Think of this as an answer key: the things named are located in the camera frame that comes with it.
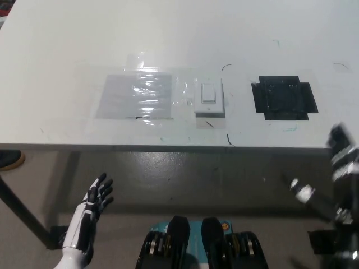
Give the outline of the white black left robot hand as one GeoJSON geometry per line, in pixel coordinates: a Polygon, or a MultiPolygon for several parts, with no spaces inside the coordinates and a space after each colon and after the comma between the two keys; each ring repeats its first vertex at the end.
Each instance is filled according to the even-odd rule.
{"type": "Polygon", "coordinates": [[[101,174],[92,182],[75,209],[63,241],[63,248],[88,252],[93,245],[96,225],[101,214],[114,201],[111,196],[112,190],[113,180],[107,179],[106,173],[101,174]]]}

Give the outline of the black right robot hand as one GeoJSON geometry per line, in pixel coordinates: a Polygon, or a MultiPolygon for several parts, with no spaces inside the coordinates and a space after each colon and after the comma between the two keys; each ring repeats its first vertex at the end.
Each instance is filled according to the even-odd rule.
{"type": "Polygon", "coordinates": [[[332,166],[333,198],[298,178],[281,176],[281,180],[297,201],[319,215],[319,218],[337,224],[358,223],[358,145],[343,123],[334,125],[327,140],[332,166]]]}

